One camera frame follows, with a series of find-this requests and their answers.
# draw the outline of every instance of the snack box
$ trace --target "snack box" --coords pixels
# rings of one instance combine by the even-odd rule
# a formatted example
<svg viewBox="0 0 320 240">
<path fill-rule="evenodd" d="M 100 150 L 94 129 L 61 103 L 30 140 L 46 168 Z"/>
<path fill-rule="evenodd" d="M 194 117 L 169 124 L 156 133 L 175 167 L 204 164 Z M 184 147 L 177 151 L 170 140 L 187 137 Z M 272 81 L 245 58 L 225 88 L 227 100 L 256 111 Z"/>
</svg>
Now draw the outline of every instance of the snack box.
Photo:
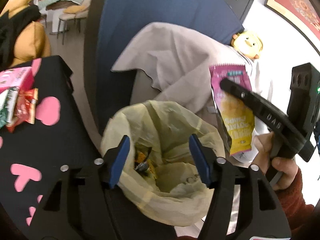
<svg viewBox="0 0 320 240">
<path fill-rule="evenodd" d="M 10 87 L 19 87 L 22 91 L 30 90 L 34 82 L 31 67 L 19 67 L 0 72 L 0 93 Z"/>
</svg>

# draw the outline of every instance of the finger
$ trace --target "finger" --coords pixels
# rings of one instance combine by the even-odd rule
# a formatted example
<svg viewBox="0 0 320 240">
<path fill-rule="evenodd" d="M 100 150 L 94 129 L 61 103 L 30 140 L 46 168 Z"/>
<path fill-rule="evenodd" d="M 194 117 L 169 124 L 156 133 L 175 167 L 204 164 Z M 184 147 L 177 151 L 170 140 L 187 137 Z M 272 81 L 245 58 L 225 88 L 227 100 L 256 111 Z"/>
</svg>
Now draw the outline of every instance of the finger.
<svg viewBox="0 0 320 240">
<path fill-rule="evenodd" d="M 276 157 L 272 160 L 272 166 L 278 170 L 282 171 L 289 177 L 295 177 L 298 172 L 298 166 L 296 162 L 292 159 Z"/>
<path fill-rule="evenodd" d="M 278 171 L 282 171 L 284 174 L 279 181 L 273 186 L 274 190 L 288 188 L 298 172 L 298 166 L 294 160 L 276 157 L 272 160 L 272 166 Z"/>
<path fill-rule="evenodd" d="M 256 164 L 260 167 L 263 174 L 266 174 L 270 166 L 270 155 L 268 152 L 260 151 L 252 161 L 252 164 Z"/>
<path fill-rule="evenodd" d="M 272 137 L 273 132 L 258 135 L 253 138 L 253 143 L 259 152 L 254 158 L 252 164 L 258 165 L 264 174 L 270 166 L 270 155 L 268 151 L 272 147 Z"/>
<path fill-rule="evenodd" d="M 272 148 L 272 137 L 274 133 L 266 133 L 255 136 L 253 138 L 254 146 L 258 149 L 259 152 L 269 152 Z"/>
</svg>

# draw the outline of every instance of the blue cushion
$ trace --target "blue cushion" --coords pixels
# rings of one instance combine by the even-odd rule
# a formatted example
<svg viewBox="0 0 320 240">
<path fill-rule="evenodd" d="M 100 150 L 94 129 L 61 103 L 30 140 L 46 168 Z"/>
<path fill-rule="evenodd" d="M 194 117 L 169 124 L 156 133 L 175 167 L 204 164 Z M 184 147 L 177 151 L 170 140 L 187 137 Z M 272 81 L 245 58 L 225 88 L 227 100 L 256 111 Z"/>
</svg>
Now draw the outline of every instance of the blue cushion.
<svg viewBox="0 0 320 240">
<path fill-rule="evenodd" d="M 234 33 L 243 31 L 224 0 L 105 0 L 96 61 L 100 133 L 116 111 L 129 105 L 136 74 L 113 73 L 110 69 L 134 35 L 151 22 L 191 28 L 224 44 L 230 44 Z"/>
</svg>

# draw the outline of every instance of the pink snack bag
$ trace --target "pink snack bag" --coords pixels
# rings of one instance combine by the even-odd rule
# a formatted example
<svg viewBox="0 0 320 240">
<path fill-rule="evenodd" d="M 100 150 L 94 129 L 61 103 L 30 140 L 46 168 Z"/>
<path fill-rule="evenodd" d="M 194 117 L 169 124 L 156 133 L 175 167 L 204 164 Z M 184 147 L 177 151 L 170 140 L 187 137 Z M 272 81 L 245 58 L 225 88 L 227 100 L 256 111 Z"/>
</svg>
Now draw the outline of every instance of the pink snack bag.
<svg viewBox="0 0 320 240">
<path fill-rule="evenodd" d="M 0 93 L 10 87 L 19 87 L 22 91 L 30 90 L 34 82 L 31 67 L 19 67 L 0 72 Z"/>
<path fill-rule="evenodd" d="M 221 113 L 222 120 L 232 139 L 230 155 L 251 150 L 254 115 L 244 103 L 227 94 L 220 88 L 224 78 L 252 90 L 244 65 L 212 65 L 209 67 L 214 101 Z"/>
</svg>

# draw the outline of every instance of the potato chip bag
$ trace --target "potato chip bag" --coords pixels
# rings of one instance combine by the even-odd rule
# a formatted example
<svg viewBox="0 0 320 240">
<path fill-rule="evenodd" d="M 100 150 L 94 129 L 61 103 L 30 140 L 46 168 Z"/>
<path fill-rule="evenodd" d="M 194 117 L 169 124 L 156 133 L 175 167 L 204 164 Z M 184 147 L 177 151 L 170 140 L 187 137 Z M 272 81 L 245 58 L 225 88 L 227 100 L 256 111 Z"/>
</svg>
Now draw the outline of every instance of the potato chip bag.
<svg viewBox="0 0 320 240">
<path fill-rule="evenodd" d="M 214 101 L 221 113 L 222 120 L 232 139 L 230 155 L 251 150 L 254 115 L 244 103 L 224 92 L 220 81 L 224 78 L 252 90 L 244 65 L 212 65 L 209 67 Z"/>
</svg>

